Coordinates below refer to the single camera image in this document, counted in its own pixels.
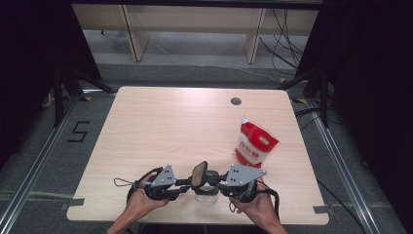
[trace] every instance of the cable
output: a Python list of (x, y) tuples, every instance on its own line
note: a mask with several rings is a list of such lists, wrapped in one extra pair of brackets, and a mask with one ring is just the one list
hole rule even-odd
[(303, 109), (303, 110), (299, 110), (299, 111), (295, 112), (294, 114), (295, 114), (295, 117), (298, 117), (298, 116), (303, 116), (305, 114), (308, 114), (308, 113), (311, 113), (311, 112), (314, 112), (314, 111), (319, 111), (319, 108), (317, 107), (317, 108)]
[(303, 131), (305, 128), (307, 128), (311, 123), (313, 123), (315, 120), (317, 120), (320, 116), (317, 116), (316, 118), (312, 119), (310, 122), (308, 122), (303, 128), (300, 129), (300, 131)]
[(344, 205), (344, 203), (343, 203), (330, 189), (328, 189), (328, 187), (325, 186), (324, 183), (322, 183), (321, 181), (319, 181), (317, 178), (316, 178), (316, 180), (317, 180), (317, 183), (319, 183), (319, 185), (321, 185), (327, 192), (329, 192), (329, 193), (331, 194), (331, 196), (333, 196), (333, 197), (337, 200), (337, 202), (340, 203), (340, 205), (352, 216), (352, 218), (356, 221), (356, 223), (358, 224), (358, 226), (361, 228), (361, 231), (362, 231), (363, 233), (366, 233), (364, 227), (362, 226), (362, 224), (361, 224), (361, 222), (358, 220), (358, 218), (355, 216), (355, 214), (353, 214), (353, 212), (350, 211), (350, 209), (349, 209), (346, 205)]
[[(302, 55), (302, 54), (303, 54), (303, 51), (301, 51), (299, 48), (297, 48), (297, 47), (291, 42), (291, 40), (289, 39), (288, 24), (287, 24), (288, 9), (284, 9), (284, 22), (283, 22), (282, 25), (281, 25), (281, 23), (280, 23), (280, 21), (279, 21), (279, 19), (278, 19), (278, 17), (277, 17), (277, 14), (276, 14), (276, 12), (275, 12), (274, 9), (273, 9), (273, 15), (274, 15), (274, 17), (276, 18), (277, 24), (279, 25), (279, 28), (280, 28), (280, 31), (281, 31), (280, 37), (279, 37), (278, 39), (277, 39), (276, 35), (274, 35), (274, 38), (275, 38), (276, 41), (277, 41), (277, 44), (276, 44), (275, 49), (277, 48), (278, 44), (280, 44), (280, 45), (282, 45), (284, 48), (286, 48), (287, 50), (290, 50), (291, 55), (292, 55), (292, 58), (294, 59), (294, 63), (295, 63), (295, 65), (297, 66), (297, 65), (298, 65), (298, 62), (300, 61), (300, 59), (297, 57), (296, 54)], [(285, 38), (285, 41), (287, 42), (288, 47), (286, 47), (286, 46), (280, 41), (280, 39), (282, 38), (282, 36)]]
[(271, 57), (271, 62), (272, 62), (272, 64), (273, 64), (274, 69), (275, 69), (276, 71), (278, 71), (279, 73), (284, 74), (284, 75), (295, 75), (295, 74), (286, 73), (286, 72), (282, 72), (282, 71), (278, 70), (278, 69), (276, 68), (276, 65), (274, 64), (274, 54), (273, 54), (273, 56)]
[(261, 43), (264, 45), (265, 48), (267, 48), (267, 50), (273, 54), (273, 56), (278, 57), (279, 59), (281, 59), (282, 61), (284, 61), (285, 63), (287, 63), (288, 65), (290, 65), (292, 68), (297, 69), (297, 66), (292, 64), (291, 62), (287, 61), (285, 58), (283, 58), (282, 56), (280, 56), (279, 54), (277, 54), (275, 52), (275, 50), (271, 50), (270, 47), (267, 46), (267, 44), (264, 43), (264, 41), (262, 40), (261, 37), (259, 37), (259, 40), (261, 41)]
[(280, 195), (279, 193), (276, 190), (270, 188), (265, 182), (259, 181), (259, 180), (257, 180), (257, 182), (262, 183), (267, 188), (267, 191), (269, 191), (270, 194), (274, 196), (274, 212), (276, 213), (277, 218), (280, 220), (280, 212), (279, 212)]

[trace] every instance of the black cable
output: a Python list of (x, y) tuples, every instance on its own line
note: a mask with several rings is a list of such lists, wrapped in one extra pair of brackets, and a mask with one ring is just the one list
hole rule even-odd
[(317, 116), (316, 118), (312, 119), (310, 122), (308, 122), (303, 128), (300, 129), (300, 131), (303, 131), (305, 128), (309, 127), (311, 123), (316, 121), (320, 116)]
[[(288, 9), (284, 9), (284, 20), (285, 20), (285, 21), (286, 21), (287, 15), (288, 15)], [(288, 24), (287, 24), (287, 23), (285, 24), (285, 32), (286, 32), (286, 36), (285, 36), (285, 34), (284, 34), (284, 37), (285, 37), (285, 40), (288, 42), (288, 45), (290, 46), (290, 48), (291, 48), (291, 46), (292, 46), (292, 47), (294, 47), (294, 48), (298, 51), (298, 53), (303, 54), (304, 52), (303, 52), (301, 49), (299, 49), (298, 47), (296, 47), (296, 46), (291, 42), (291, 40), (289, 40)]]
[(314, 111), (319, 111), (319, 108), (316, 107), (316, 108), (303, 109), (303, 110), (299, 110), (299, 111), (295, 112), (294, 114), (295, 114), (295, 117), (298, 117), (300, 115), (305, 115), (305, 114), (308, 114), (308, 113), (311, 113), (311, 112), (314, 112)]
[(265, 42), (262, 40), (261, 37), (259, 37), (259, 40), (261, 41), (261, 43), (264, 45), (265, 48), (267, 48), (267, 50), (273, 54), (273, 56), (276, 56), (277, 58), (281, 59), (282, 61), (284, 61), (285, 63), (287, 63), (288, 65), (290, 65), (292, 68), (297, 69), (297, 66), (295, 66), (294, 64), (292, 64), (291, 62), (287, 61), (285, 58), (283, 58), (282, 56), (280, 56), (279, 54), (277, 54), (275, 52), (275, 50), (271, 50), (270, 47), (267, 46), (267, 44), (265, 44)]
[(362, 224), (358, 220), (358, 218), (355, 216), (355, 214), (353, 214), (353, 212), (350, 211), (350, 209), (346, 205), (344, 205), (344, 203), (330, 189), (328, 189), (328, 187), (325, 186), (325, 184), (323, 184), (318, 179), (317, 179), (317, 183), (319, 183), (319, 185), (321, 185), (327, 192), (329, 192), (331, 194), (331, 196), (333, 196), (337, 200), (337, 202), (340, 203), (340, 205), (352, 216), (352, 218), (356, 221), (358, 226), (361, 228), (362, 233), (366, 233), (364, 227), (362, 226)]
[[(281, 26), (280, 21), (279, 21), (277, 15), (276, 15), (276, 12), (274, 11), (274, 9), (273, 9), (273, 15), (274, 15), (274, 17), (276, 18), (277, 24), (279, 25), (279, 28), (280, 28), (280, 31), (281, 31), (281, 35), (280, 35), (279, 39), (277, 39), (275, 36), (274, 36), (274, 37), (276, 38), (276, 40), (278, 41), (278, 43), (280, 43), (280, 45), (282, 45), (282, 46), (283, 46), (284, 48), (286, 48), (287, 50), (290, 50), (290, 51), (291, 51), (291, 54), (292, 54), (292, 56), (293, 56), (293, 58), (294, 58), (294, 61), (295, 61), (296, 59), (299, 61), (299, 59), (298, 59), (298, 57), (295, 55), (295, 53), (302, 55), (302, 54), (303, 54), (303, 51), (300, 50), (299, 48), (297, 48), (297, 47), (291, 42), (291, 40), (289, 40), (288, 23), (287, 23), (288, 10), (287, 10), (287, 9), (284, 10), (284, 23), (283, 23), (283, 26)], [(281, 39), (282, 36), (285, 38), (285, 41), (288, 43), (289, 48), (287, 48), (283, 43), (280, 42), (280, 39)]]
[(291, 76), (294, 76), (294, 75), (295, 75), (295, 74), (291, 74), (291, 73), (287, 73), (287, 72), (283, 72), (283, 71), (278, 70), (278, 69), (276, 68), (276, 65), (274, 64), (274, 54), (273, 54), (273, 56), (271, 57), (271, 62), (272, 62), (272, 64), (273, 64), (274, 69), (277, 70), (280, 74), (291, 75)]
[(297, 122), (300, 121), (300, 119), (301, 119), (303, 116), (304, 116), (304, 114), (300, 115), (300, 116), (297, 118)]
[(276, 190), (270, 188), (265, 182), (259, 181), (259, 180), (257, 180), (257, 182), (260, 182), (260, 183), (264, 184), (264, 186), (267, 188), (267, 190), (258, 191), (258, 193), (267, 193), (267, 192), (270, 192), (270, 194), (274, 196), (274, 212), (276, 213), (277, 218), (280, 220), (280, 212), (279, 212), (279, 208), (280, 208), (280, 195), (279, 195), (279, 193), (278, 193)]

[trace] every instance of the human hand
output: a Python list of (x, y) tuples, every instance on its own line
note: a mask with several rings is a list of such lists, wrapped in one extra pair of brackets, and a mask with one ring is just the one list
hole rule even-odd
[[(143, 181), (149, 180), (150, 176), (152, 175), (149, 175)], [(107, 233), (125, 233), (134, 222), (145, 217), (153, 210), (166, 206), (168, 202), (168, 199), (157, 201), (148, 198), (143, 190), (143, 184), (139, 184), (130, 196), (124, 211), (107, 230)]]
[[(257, 179), (257, 190), (265, 190), (262, 177)], [(257, 194), (250, 203), (242, 203), (234, 198), (230, 202), (238, 209), (237, 214), (245, 213), (253, 223), (271, 234), (286, 233), (274, 211), (270, 194)]]

